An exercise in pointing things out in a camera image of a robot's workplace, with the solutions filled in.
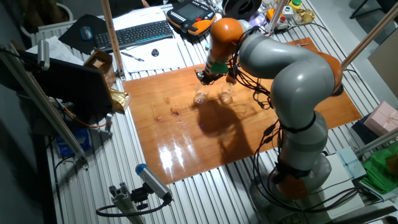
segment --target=metal slotted table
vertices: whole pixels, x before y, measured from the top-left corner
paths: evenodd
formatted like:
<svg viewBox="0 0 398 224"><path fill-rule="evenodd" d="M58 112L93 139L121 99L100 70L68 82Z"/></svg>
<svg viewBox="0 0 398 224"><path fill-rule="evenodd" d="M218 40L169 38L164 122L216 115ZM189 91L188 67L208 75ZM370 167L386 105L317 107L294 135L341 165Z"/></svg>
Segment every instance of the metal slotted table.
<svg viewBox="0 0 398 224"><path fill-rule="evenodd" d="M315 13L309 1L303 0L303 8L310 8ZM171 6L162 6L167 11ZM315 23L323 27L325 23L317 14ZM73 23L66 22L52 26L41 27L39 32L32 35L32 43L52 36L60 37ZM205 45L209 36L191 37L182 39L174 33L178 42L178 52L182 55L185 66L198 65L205 62L207 51ZM310 37L317 48L328 53L340 61L344 60L346 53L333 40L325 30L313 26L296 27L284 34L275 35L275 40L289 42L292 40ZM78 58L85 61L85 55L71 49ZM148 70L126 75L126 80L156 75L178 68L163 70ZM356 70L353 65L348 69ZM349 97L361 115L370 113L379 100L363 81L360 75L353 72L344 72L343 84ZM113 88L123 91L122 82L116 80ZM328 132L326 150L333 153L344 147L359 148L363 146L360 139L353 136L349 128L353 123L348 123ZM125 114L116 113L113 117L111 128L112 136L105 139L103 134L95 134L98 130L91 131L93 150L88 152L89 169L84 170L76 159L61 164L56 173L50 171L55 209L58 223L129 223L127 218L105 218L96 215L95 210L105 205L111 205L111 194L108 187L125 182L130 190L142 186L142 180L135 174L135 167L145 163L144 155L134 127L133 118L129 108ZM62 158L55 152L55 145L47 149L50 170ZM271 171L277 160L275 149L260 153L261 162L267 171ZM169 184L174 202L162 210L144 215L146 223L259 223L259 217L254 211L249 196L249 186L252 176L251 158L245 158L231 164L194 175L192 177ZM158 207L161 201L155 196L149 197L149 208ZM108 212L115 213L113 208Z"/></svg>

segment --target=blue box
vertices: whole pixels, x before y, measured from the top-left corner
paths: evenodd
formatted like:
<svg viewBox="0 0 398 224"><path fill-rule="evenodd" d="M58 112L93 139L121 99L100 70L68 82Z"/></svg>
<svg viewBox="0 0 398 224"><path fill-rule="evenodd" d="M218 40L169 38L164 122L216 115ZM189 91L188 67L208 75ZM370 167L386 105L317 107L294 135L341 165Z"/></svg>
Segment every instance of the blue box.
<svg viewBox="0 0 398 224"><path fill-rule="evenodd" d="M91 138L87 129L76 128L71 130L71 132L84 151L91 149ZM55 142L57 143L57 147L61 155L73 154L73 151L69 148L68 144L65 142L65 140L63 140L60 135L57 135L57 137L55 138Z"/></svg>

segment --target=glass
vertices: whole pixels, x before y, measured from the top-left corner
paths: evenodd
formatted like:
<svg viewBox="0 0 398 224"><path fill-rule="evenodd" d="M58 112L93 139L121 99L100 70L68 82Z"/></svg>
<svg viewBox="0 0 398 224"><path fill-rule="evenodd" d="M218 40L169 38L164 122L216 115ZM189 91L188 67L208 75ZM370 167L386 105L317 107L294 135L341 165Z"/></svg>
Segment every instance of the glass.
<svg viewBox="0 0 398 224"><path fill-rule="evenodd" d="M222 104L228 105L233 102L232 94L234 93L234 86L232 83L225 83L221 87L220 101Z"/></svg>
<svg viewBox="0 0 398 224"><path fill-rule="evenodd" d="M195 88L195 96L193 102L196 104L204 104L209 97L209 86L198 84Z"/></svg>

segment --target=keyboard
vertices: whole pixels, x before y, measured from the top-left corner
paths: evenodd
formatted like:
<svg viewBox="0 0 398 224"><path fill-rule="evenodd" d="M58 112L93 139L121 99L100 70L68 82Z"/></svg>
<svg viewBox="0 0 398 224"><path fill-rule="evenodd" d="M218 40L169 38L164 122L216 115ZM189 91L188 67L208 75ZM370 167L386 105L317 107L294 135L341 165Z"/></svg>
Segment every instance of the keyboard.
<svg viewBox="0 0 398 224"><path fill-rule="evenodd" d="M151 22L116 31L119 48L125 49L134 45L148 44L160 39L173 37L173 32L166 21ZM112 45L108 33L95 35L97 48L111 52Z"/></svg>

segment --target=metal rod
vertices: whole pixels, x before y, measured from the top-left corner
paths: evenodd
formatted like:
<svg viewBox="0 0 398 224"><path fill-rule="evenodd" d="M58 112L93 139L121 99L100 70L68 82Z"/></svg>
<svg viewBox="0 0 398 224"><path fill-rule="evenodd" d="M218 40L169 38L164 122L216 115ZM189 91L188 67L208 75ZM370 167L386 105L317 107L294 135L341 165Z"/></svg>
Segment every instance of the metal rod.
<svg viewBox="0 0 398 224"><path fill-rule="evenodd" d="M398 2L382 18L382 20L367 34L367 36L356 46L356 48L341 63L342 69L345 69L372 40L387 26L387 24L398 15Z"/></svg>
<svg viewBox="0 0 398 224"><path fill-rule="evenodd" d="M370 150L375 149L376 147L378 147L384 143L387 143L391 140L394 140L397 136L398 136L398 128L395 128L391 132L389 132L381 137L378 137L377 139L375 139L375 140L371 141L370 143L357 149L355 151L355 155L357 157L362 156L363 154L369 152Z"/></svg>
<svg viewBox="0 0 398 224"><path fill-rule="evenodd" d="M120 55L118 38L116 37L116 31L114 30L111 8L109 6L108 0L101 0L102 10L104 11L104 18L106 23L106 28L108 29L109 39L111 40L113 55L116 60L116 65L118 66L119 76L122 80L125 80L123 62Z"/></svg>
<svg viewBox="0 0 398 224"><path fill-rule="evenodd" d="M18 54L15 48L10 44L7 45L7 50L14 54ZM65 140L73 153L75 153L77 158L81 159L81 161L86 164L87 157L84 150L81 148L72 132L70 132L65 122L63 122L61 116L50 104L49 99L33 75L30 72L25 71L21 61L12 55L1 52L0 60L4 62L10 72L15 76L16 80L22 85L28 95L33 99L37 107L39 107L44 116L49 120L51 125Z"/></svg>
<svg viewBox="0 0 398 224"><path fill-rule="evenodd" d="M269 22L267 26L267 32L272 32L275 29L276 24L278 23L279 17L282 14L282 11L284 10L285 5L288 3L288 0L280 0L278 3L278 6L275 9L274 15L272 16L271 21Z"/></svg>

